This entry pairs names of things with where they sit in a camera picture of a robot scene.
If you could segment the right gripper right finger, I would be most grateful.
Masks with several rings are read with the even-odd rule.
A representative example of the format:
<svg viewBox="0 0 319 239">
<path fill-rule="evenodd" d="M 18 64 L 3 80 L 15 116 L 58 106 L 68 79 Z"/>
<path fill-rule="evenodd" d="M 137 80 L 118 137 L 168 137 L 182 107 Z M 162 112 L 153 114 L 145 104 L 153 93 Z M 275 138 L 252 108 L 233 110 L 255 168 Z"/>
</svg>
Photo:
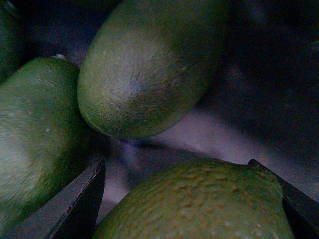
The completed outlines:
<svg viewBox="0 0 319 239">
<path fill-rule="evenodd" d="M 283 192 L 283 208 L 296 239 L 319 237 L 319 203 L 277 176 Z"/>
</svg>

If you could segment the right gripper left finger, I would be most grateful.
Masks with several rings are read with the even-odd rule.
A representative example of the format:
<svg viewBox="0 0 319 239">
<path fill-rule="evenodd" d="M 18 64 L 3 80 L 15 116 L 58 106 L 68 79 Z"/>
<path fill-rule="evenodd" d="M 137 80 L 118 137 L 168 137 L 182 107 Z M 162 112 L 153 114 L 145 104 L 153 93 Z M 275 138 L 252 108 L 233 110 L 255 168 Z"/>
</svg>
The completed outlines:
<svg viewBox="0 0 319 239">
<path fill-rule="evenodd" d="M 104 183 L 105 162 L 99 160 L 2 238 L 89 239 L 102 202 Z"/>
</svg>

